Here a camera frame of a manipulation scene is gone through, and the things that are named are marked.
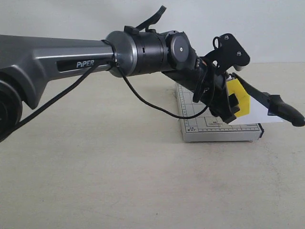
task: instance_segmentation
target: beige table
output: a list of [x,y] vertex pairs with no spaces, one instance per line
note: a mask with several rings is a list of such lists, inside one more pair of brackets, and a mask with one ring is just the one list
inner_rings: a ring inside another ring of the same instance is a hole
[[[305,113],[304,63],[240,74]],[[41,104],[75,79],[51,82]],[[165,76],[131,82],[177,112]],[[0,144],[0,228],[303,228],[305,129],[264,128],[257,142],[187,144],[176,119],[122,79],[93,74]]]

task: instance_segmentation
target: yellow object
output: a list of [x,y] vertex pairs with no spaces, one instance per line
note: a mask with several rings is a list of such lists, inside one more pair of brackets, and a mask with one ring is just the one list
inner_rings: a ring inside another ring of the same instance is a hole
[[235,113],[236,117],[241,117],[250,113],[250,95],[246,92],[238,79],[227,82],[229,95],[235,94],[238,99],[240,111]]

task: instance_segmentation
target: white paper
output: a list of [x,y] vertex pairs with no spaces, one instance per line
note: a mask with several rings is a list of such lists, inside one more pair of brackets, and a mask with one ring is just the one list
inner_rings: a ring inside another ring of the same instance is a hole
[[268,109],[250,96],[250,113],[236,118],[229,125],[243,125],[255,123],[279,123],[283,120],[278,116],[268,116]]

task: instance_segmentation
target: black cable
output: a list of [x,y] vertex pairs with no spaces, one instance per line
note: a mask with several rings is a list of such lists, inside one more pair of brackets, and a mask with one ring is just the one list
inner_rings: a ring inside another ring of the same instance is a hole
[[33,120],[35,117],[37,117],[39,114],[41,114],[43,111],[45,111],[48,107],[50,107],[52,104],[60,100],[62,97],[64,97],[66,94],[68,94],[70,91],[72,91],[74,88],[76,88],[84,79],[87,78],[88,75],[90,75],[99,65],[104,63],[105,60],[99,60],[95,62],[95,64],[88,69],[77,81],[75,81],[71,86],[69,86],[67,89],[53,97],[51,100],[49,100],[47,103],[42,105],[39,109],[34,111],[32,114],[30,114],[28,117],[24,118],[22,121],[17,123],[12,129],[5,132],[2,136],[0,136],[0,142],[7,138],[10,134],[12,134],[14,131],[18,130],[19,128],[26,125],[29,121]]
[[213,91],[212,91],[212,97],[211,97],[211,100],[209,101],[209,103],[205,106],[205,108],[204,108],[201,112],[199,112],[199,113],[197,113],[197,114],[195,114],[195,115],[188,116],[188,117],[179,116],[179,115],[173,114],[173,113],[171,113],[171,112],[169,112],[169,111],[167,111],[167,110],[165,110],[165,109],[163,109],[163,108],[161,108],[161,107],[158,107],[158,106],[156,106],[156,105],[153,105],[153,104],[151,104],[150,102],[148,102],[148,101],[146,101],[145,99],[143,99],[143,98],[137,93],[137,91],[134,89],[134,87],[131,85],[131,83],[130,83],[129,80],[127,79],[127,77],[126,77],[126,75],[124,74],[124,72],[122,71],[122,69],[121,69],[119,66],[117,66],[117,68],[118,68],[120,74],[122,75],[123,79],[124,79],[125,82],[127,83],[128,87],[130,88],[130,90],[134,93],[134,95],[135,95],[139,100],[141,100],[141,102],[145,103],[146,105],[148,105],[148,106],[150,106],[150,107],[152,107],[152,108],[154,108],[154,109],[157,109],[157,110],[159,110],[159,111],[162,111],[162,112],[164,112],[164,113],[166,113],[166,114],[168,114],[168,115],[170,115],[170,116],[172,116],[172,117],[174,117],[174,118],[178,118],[178,119],[192,119],[192,118],[196,118],[196,117],[202,115],[202,114],[209,108],[209,106],[211,105],[211,103],[212,103],[212,101],[213,101],[213,98],[214,98],[214,93],[215,93],[215,81],[214,81],[214,72],[212,71],[211,77],[212,77]]

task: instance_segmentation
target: robotic arm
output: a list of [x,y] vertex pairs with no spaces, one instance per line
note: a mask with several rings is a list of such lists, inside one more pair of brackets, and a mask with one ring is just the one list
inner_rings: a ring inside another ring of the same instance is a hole
[[102,41],[0,35],[0,141],[20,122],[22,101],[35,109],[49,81],[83,75],[93,67],[94,72],[109,71],[124,79],[162,72],[194,92],[194,102],[202,101],[226,123],[233,121],[239,111],[236,96],[229,96],[226,87],[226,79],[231,76],[269,109],[269,115],[294,126],[305,125],[304,116],[279,95],[262,93],[237,74],[227,72],[232,66],[240,71],[250,62],[232,34],[215,37],[214,50],[198,56],[184,32],[157,33],[150,29],[165,10],[162,6],[139,26],[125,26]]

